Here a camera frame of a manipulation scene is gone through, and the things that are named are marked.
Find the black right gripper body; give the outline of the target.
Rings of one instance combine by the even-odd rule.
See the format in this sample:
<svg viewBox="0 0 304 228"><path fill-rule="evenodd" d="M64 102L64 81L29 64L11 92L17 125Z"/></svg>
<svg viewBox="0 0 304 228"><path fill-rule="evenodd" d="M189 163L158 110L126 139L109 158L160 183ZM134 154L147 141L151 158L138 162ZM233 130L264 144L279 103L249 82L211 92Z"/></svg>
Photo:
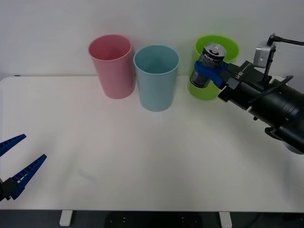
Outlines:
<svg viewBox="0 0 304 228"><path fill-rule="evenodd" d="M255 69L252 63L245 61L241 66L243 76L240 84L232 90L227 86L219 93L218 98L224 102L232 102L241 109L250 107L249 101L262 93L272 77Z"/></svg>

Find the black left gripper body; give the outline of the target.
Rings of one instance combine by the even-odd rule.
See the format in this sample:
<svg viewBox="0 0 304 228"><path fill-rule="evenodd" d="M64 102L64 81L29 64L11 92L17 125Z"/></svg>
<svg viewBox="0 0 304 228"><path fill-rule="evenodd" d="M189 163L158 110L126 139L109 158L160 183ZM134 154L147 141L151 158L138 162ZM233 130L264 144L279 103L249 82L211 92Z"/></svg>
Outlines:
<svg viewBox="0 0 304 228"><path fill-rule="evenodd" d="M11 195L11 187L10 183L5 181L0 184L0 201L6 199L10 200L10 195Z"/></svg>

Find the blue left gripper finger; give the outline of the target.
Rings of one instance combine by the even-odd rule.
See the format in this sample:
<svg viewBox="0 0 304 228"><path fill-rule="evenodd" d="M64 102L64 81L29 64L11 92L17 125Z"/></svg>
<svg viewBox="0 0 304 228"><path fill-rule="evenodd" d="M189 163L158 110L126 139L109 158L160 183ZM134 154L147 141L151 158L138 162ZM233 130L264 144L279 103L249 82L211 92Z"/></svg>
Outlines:
<svg viewBox="0 0 304 228"><path fill-rule="evenodd" d="M17 199L25 189L25 186L32 179L40 166L43 164L47 156L41 155L38 159L28 165L26 168L15 174L13 177L4 181L4 198Z"/></svg>
<svg viewBox="0 0 304 228"><path fill-rule="evenodd" d="M26 138L25 134L18 135L0 143L0 157L8 152L12 147Z"/></svg>

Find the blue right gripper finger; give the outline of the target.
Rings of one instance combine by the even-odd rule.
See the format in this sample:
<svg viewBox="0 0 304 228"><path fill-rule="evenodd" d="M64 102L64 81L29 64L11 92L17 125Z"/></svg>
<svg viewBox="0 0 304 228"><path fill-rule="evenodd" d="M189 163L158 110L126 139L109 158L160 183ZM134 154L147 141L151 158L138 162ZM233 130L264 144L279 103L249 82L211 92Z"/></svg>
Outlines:
<svg viewBox="0 0 304 228"><path fill-rule="evenodd" d="M199 61L194 64L194 69L204 77L210 79L219 89L224 89L228 87L232 90L240 84L243 76L243 70L241 67L234 65L233 73L230 72L220 72L219 68L208 68L203 66Z"/></svg>
<svg viewBox="0 0 304 228"><path fill-rule="evenodd" d="M221 62L220 69L219 69L220 72L226 72L227 71L227 72L233 73L233 70L234 70L234 64Z"/></svg>

